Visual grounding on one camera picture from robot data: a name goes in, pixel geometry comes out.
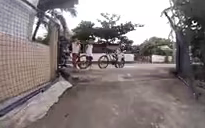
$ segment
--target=yellow tiled wall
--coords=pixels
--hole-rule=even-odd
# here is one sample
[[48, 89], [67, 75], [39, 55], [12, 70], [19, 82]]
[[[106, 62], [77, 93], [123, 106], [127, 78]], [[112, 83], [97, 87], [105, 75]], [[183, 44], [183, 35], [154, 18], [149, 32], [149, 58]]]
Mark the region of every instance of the yellow tiled wall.
[[0, 34], [0, 101], [50, 81], [49, 46]]

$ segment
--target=alley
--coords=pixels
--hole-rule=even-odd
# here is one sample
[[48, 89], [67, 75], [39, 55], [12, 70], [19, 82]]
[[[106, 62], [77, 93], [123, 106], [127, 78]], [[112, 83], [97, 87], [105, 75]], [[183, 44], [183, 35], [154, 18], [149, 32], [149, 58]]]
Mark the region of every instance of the alley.
[[75, 73], [79, 82], [28, 128], [205, 128], [205, 105], [169, 74], [172, 66]]

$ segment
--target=dark pants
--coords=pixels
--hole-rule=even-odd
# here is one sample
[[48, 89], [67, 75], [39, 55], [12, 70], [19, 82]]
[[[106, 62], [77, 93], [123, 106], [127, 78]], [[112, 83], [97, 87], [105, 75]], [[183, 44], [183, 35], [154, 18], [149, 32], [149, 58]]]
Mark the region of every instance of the dark pants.
[[87, 59], [87, 61], [89, 61], [89, 64], [91, 65], [93, 57], [92, 56], [87, 56], [86, 59]]
[[78, 56], [77, 53], [72, 53], [72, 64], [74, 68], [77, 68]]

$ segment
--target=wall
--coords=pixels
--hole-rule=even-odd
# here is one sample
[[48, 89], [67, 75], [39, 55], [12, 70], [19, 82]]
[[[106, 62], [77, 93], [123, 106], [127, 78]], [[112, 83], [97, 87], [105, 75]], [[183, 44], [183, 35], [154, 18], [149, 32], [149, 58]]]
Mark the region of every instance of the wall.
[[0, 102], [55, 76], [50, 52], [56, 51], [29, 41], [35, 13], [20, 0], [0, 0]]
[[172, 62], [172, 56], [168, 56], [166, 59], [166, 56], [161, 55], [152, 55], [152, 63], [167, 63]]
[[[105, 53], [94, 53], [93, 54], [93, 61], [97, 62], [98, 59], [102, 56], [105, 55]], [[126, 62], [133, 62], [134, 61], [134, 54], [125, 54], [125, 61]]]

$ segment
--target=overcast sky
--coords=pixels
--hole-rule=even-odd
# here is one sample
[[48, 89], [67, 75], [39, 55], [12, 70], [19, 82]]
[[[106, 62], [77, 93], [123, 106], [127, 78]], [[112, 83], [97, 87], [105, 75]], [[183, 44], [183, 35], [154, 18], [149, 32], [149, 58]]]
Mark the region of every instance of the overcast sky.
[[169, 0], [79, 0], [77, 17], [65, 14], [70, 29], [76, 27], [81, 20], [96, 22], [100, 13], [121, 15], [120, 21], [132, 21], [144, 24], [143, 28], [127, 34], [134, 44], [141, 44], [152, 37], [168, 38], [170, 26], [161, 12], [169, 7]]

